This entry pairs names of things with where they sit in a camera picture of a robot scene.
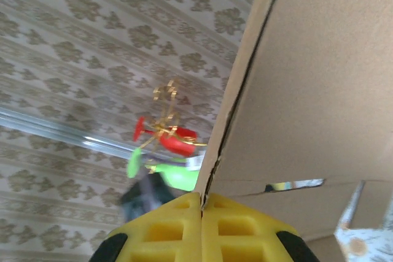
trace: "green toy part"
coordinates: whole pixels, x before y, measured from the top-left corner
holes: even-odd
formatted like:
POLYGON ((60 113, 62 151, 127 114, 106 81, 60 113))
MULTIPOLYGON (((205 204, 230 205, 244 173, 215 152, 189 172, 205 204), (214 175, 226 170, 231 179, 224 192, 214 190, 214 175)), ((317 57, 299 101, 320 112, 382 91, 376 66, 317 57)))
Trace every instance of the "green toy part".
MULTIPOLYGON (((128 178, 134 178, 138 173, 142 165, 141 157, 142 149, 135 149, 128 161, 128 178)), ((199 174, 199 171, 189 171, 186 167, 169 164, 156 164, 155 172, 160 172, 169 186, 185 191, 192 191, 195 188, 199 174)))

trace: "floral wallpaper pattern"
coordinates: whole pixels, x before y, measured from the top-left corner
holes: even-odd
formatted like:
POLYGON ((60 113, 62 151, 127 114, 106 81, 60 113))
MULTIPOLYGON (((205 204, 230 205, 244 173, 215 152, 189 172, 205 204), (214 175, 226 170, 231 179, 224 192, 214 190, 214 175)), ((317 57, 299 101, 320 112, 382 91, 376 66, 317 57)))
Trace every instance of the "floral wallpaper pattern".
POLYGON ((181 123, 208 141, 252 0, 0 4, 1 104, 128 142, 177 77, 181 123))
MULTIPOLYGON (((252 1, 0 0, 0 106, 131 144, 177 77, 181 123, 207 142, 252 1)), ((87 261, 123 221, 125 160, 5 127, 0 141, 0 261, 87 261)))

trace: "gap in cardboard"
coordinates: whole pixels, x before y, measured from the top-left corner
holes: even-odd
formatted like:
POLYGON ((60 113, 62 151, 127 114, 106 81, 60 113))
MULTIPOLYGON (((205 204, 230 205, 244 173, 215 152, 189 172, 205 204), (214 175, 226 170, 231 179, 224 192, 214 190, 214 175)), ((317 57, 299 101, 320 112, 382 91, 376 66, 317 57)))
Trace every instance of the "gap in cardboard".
POLYGON ((266 185, 265 193, 277 191, 298 190, 300 188, 319 187, 324 184, 325 179, 299 180, 291 182, 271 183, 266 185))

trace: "cardboard box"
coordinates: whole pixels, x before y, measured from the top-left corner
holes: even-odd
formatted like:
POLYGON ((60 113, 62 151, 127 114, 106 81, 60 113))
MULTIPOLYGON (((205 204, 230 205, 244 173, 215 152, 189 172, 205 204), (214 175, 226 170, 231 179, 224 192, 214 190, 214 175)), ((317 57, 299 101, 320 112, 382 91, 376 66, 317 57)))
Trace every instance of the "cardboard box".
POLYGON ((341 248, 335 236, 327 236, 307 242, 308 247, 317 256, 320 262, 345 262, 341 248))
POLYGON ((392 48, 391 0, 254 0, 196 184, 203 202, 231 197, 312 241, 366 180, 353 225, 379 227, 393 189, 392 48), (325 181, 264 193, 309 179, 325 181))

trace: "black object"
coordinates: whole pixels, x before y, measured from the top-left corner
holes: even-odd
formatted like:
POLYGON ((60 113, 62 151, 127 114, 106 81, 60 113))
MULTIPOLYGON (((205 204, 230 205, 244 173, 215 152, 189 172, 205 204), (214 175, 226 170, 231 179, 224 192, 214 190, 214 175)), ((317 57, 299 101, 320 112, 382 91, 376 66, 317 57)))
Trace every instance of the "black object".
POLYGON ((129 222, 175 199, 160 173, 146 174, 120 198, 125 221, 129 222))
POLYGON ((115 262, 127 241, 125 233, 118 233, 106 239, 99 245, 88 262, 115 262))
POLYGON ((274 187, 273 187, 271 184, 268 184, 268 185, 265 187, 265 192, 266 192, 266 193, 269 193, 269 192, 271 192, 271 191, 276 191, 276 190, 274 189, 274 187))
POLYGON ((320 262, 301 237, 288 231, 276 235, 294 262, 320 262))

